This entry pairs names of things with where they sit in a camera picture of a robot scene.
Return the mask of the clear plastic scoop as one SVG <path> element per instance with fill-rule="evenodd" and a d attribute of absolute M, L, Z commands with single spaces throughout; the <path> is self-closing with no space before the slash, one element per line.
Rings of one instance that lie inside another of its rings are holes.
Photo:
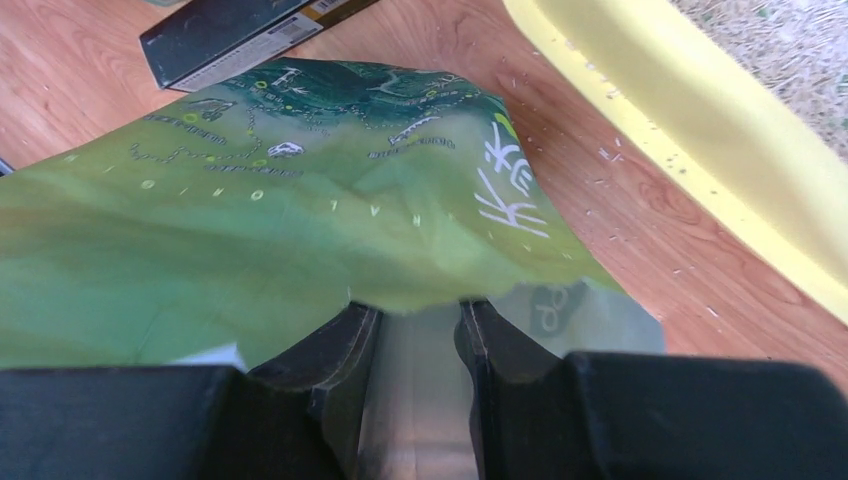
<path fill-rule="evenodd" d="M 459 305 L 382 322 L 359 439 L 359 479 L 476 479 L 474 398 L 454 331 Z"/>

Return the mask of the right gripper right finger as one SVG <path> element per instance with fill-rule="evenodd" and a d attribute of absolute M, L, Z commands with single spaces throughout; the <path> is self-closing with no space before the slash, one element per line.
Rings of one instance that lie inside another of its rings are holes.
<path fill-rule="evenodd" d="M 843 479 L 847 400 L 797 363 L 577 351 L 557 357 L 486 301 L 454 341 L 484 479 Z"/>

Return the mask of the green litter bag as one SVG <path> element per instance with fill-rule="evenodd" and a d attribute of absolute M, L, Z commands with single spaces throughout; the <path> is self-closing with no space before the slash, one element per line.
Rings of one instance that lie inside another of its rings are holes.
<path fill-rule="evenodd" d="M 6 368 L 254 367 L 352 302 L 476 299 L 557 356 L 665 348 L 449 72 L 282 58 L 1 181 Z"/>

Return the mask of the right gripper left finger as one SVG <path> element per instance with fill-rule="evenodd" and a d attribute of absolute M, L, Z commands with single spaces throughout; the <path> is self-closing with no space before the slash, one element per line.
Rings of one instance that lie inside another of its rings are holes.
<path fill-rule="evenodd" d="M 242 372 L 5 369 L 5 479 L 349 479 L 382 313 L 353 303 Z"/>

